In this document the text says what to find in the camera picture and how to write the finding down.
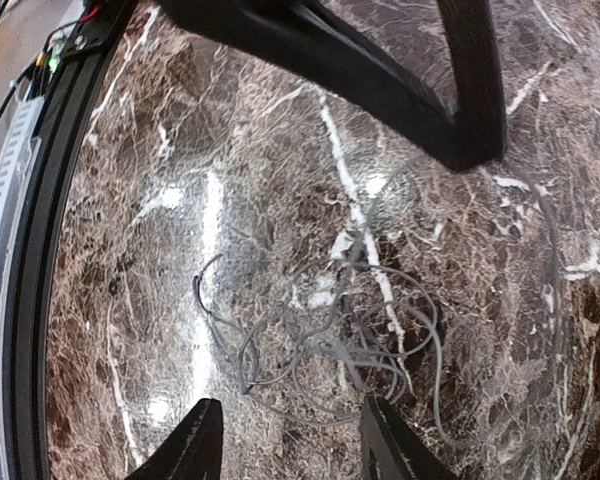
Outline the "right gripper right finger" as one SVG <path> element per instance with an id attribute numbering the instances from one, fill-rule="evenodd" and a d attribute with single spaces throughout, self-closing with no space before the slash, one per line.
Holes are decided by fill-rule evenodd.
<path id="1" fill-rule="evenodd" d="M 457 479 L 384 397 L 364 397 L 359 430 L 363 479 Z"/>

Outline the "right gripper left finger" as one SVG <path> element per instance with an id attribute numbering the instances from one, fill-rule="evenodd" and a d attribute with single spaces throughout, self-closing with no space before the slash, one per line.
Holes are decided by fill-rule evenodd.
<path id="1" fill-rule="evenodd" d="M 203 398 L 127 480 L 219 480 L 223 451 L 223 410 Z"/>

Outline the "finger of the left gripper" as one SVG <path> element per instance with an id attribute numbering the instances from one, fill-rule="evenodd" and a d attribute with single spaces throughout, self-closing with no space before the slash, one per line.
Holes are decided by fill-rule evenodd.
<path id="1" fill-rule="evenodd" d="M 502 70 L 488 1 L 440 1 L 457 91 L 454 132 L 443 164 L 474 168 L 502 158 L 507 120 Z"/>
<path id="2" fill-rule="evenodd" d="M 460 167 L 435 93 L 317 1 L 163 1 L 180 28 L 236 48 L 359 106 L 445 167 Z"/>

